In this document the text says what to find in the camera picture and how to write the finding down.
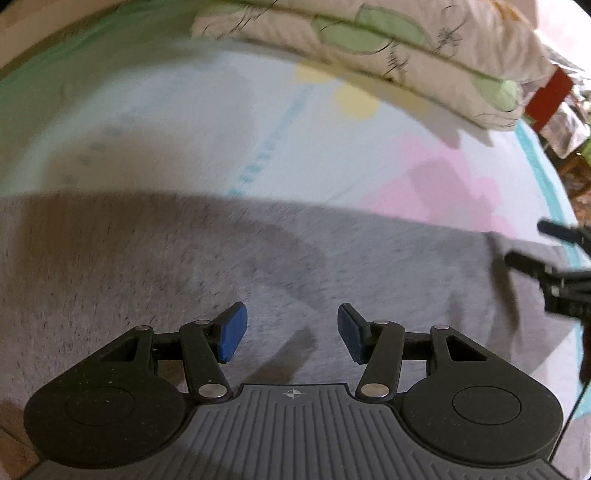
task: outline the black cable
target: black cable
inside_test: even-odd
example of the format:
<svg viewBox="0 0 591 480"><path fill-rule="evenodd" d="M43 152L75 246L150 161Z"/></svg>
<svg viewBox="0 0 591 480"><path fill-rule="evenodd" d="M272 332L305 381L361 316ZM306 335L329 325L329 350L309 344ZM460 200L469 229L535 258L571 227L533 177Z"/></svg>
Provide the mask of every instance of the black cable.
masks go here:
<svg viewBox="0 0 591 480"><path fill-rule="evenodd" d="M569 428L570 422L573 420L574 413L579 408L579 405L581 405L581 402L583 401L583 397L585 396L585 393L586 393L587 389L589 388L590 383L591 383L591 380L587 380L585 382L585 385L583 386L581 393L577 397L577 401L574 403L574 407L570 411L569 418L566 419L564 427L562 427L562 430L560 431L560 435L558 435L558 439L556 440L556 443L554 444L554 448L552 449L552 453L550 454L550 457L548 457L548 463L552 463L552 460L554 460L554 455L556 455L558 447L560 446L560 442L562 442L562 440L564 438L564 434L566 433L566 429Z"/></svg>

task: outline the pillow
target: pillow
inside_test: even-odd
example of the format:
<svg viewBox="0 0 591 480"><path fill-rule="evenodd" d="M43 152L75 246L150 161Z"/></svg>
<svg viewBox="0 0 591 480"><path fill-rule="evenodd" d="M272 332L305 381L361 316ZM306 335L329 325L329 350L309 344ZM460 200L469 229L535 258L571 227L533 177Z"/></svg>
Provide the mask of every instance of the pillow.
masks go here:
<svg viewBox="0 0 591 480"><path fill-rule="evenodd" d="M224 3L199 15L192 33L259 41L377 75L484 128L513 129L523 113L517 82L459 68L391 37L320 15Z"/></svg>
<svg viewBox="0 0 591 480"><path fill-rule="evenodd" d="M531 82L553 71L526 18L504 0L255 0L347 20L471 70Z"/></svg>

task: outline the gray fabric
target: gray fabric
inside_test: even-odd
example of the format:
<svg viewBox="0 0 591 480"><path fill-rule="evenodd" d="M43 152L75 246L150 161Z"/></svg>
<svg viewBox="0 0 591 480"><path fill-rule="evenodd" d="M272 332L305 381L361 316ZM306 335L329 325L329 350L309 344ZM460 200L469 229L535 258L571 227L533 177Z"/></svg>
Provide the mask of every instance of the gray fabric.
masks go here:
<svg viewBox="0 0 591 480"><path fill-rule="evenodd" d="M164 194L0 199L0 427L44 383L131 326L156 332L234 301L249 329L224 367L240 382L348 382L337 307L426 332L448 323L533 372L573 327L508 273L516 242L321 207ZM519 243L565 264L559 249ZM401 389L423 365L405 365ZM169 369L180 381L179 369Z"/></svg>

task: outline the pink pattern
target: pink pattern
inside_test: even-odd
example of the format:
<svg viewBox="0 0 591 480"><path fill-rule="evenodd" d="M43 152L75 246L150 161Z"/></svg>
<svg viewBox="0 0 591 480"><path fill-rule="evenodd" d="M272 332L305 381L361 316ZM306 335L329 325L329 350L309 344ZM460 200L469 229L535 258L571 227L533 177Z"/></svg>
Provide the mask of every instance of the pink pattern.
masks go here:
<svg viewBox="0 0 591 480"><path fill-rule="evenodd" d="M500 201L496 182L489 177L473 179L460 150L444 143L429 150L420 138L405 137L393 161L402 163L404 177L388 182L368 197L366 205L372 212L514 236L509 222L494 214Z"/></svg>

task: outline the bed sheet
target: bed sheet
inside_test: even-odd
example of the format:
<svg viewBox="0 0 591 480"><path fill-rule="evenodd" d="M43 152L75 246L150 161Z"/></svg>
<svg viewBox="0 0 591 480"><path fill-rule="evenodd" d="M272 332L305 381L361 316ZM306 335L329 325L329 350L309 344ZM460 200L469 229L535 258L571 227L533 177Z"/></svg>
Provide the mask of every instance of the bed sheet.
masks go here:
<svg viewBox="0 0 591 480"><path fill-rule="evenodd" d="M199 5L123 5L1 80L0 194L260 197L542 243L552 242L537 233L539 218L576 221L526 124L484 131L363 75L191 40ZM571 265L588 264L565 248ZM579 339L573 327L534 373L566 414L579 388ZM589 411L583 405L580 421Z"/></svg>

